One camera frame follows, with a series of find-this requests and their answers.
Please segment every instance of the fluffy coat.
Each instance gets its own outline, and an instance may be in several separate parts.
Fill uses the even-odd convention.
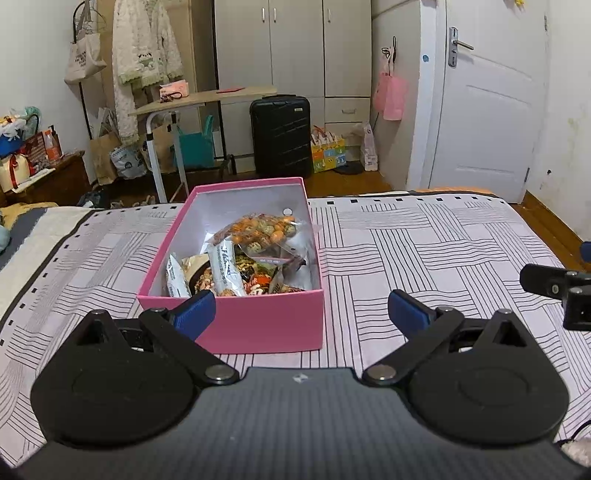
[[[113,14],[113,86],[123,145],[139,140],[134,89],[168,83],[183,65],[161,0],[117,0]]]

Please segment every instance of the wall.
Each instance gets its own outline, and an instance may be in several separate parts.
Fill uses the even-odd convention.
[[[547,113],[528,190],[591,241],[591,4],[550,1]]]
[[[420,0],[372,2],[372,91],[375,90],[381,70],[381,49],[392,45],[393,35],[396,35],[398,50],[394,74],[408,82],[402,120],[385,121],[380,115],[375,127],[379,170],[395,190],[406,187],[413,150],[421,56],[420,8]],[[372,110],[372,124],[375,115]]]
[[[79,0],[1,1],[2,88],[0,115],[11,108],[41,109],[41,126],[55,125],[64,151],[88,149],[88,133],[78,87],[64,83],[72,41],[72,14]],[[97,80],[85,83],[91,122],[102,104]],[[89,153],[85,164],[90,181],[95,174]]]

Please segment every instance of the teal bag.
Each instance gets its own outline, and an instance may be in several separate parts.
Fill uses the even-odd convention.
[[[185,168],[211,168],[215,165],[213,150],[213,115],[205,120],[205,129],[201,133],[187,134],[178,127],[178,136],[183,153]]]

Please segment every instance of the gift bag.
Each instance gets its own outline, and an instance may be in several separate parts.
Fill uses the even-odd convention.
[[[332,170],[347,163],[345,139],[340,135],[314,126],[310,144],[314,173]]]
[[[120,146],[119,137],[114,132],[90,140],[92,163],[100,185],[109,185],[117,179],[117,169],[111,162],[111,152]]]

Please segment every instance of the pink box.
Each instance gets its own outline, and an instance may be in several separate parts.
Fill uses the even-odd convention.
[[[144,309],[169,310],[184,299],[163,297],[169,253],[196,255],[215,232],[242,215],[282,215],[289,208],[311,225],[304,182],[300,178],[248,180],[196,187],[183,205],[139,288]],[[287,353],[322,347],[324,291],[316,239],[310,229],[306,258],[311,290],[252,297],[217,297],[216,317],[197,343],[211,353]]]

